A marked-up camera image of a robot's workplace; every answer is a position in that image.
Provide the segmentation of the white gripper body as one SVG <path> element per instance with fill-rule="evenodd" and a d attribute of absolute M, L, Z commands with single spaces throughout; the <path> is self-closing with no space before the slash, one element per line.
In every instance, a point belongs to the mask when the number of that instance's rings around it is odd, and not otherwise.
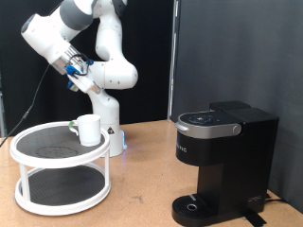
<path fill-rule="evenodd" d="M 92 72 L 89 72 L 86 76 L 70 76 L 69 78 L 82 92 L 86 94 L 93 92 L 92 88 L 95 84 L 102 89 L 102 85 L 98 83 L 98 75 Z"/>

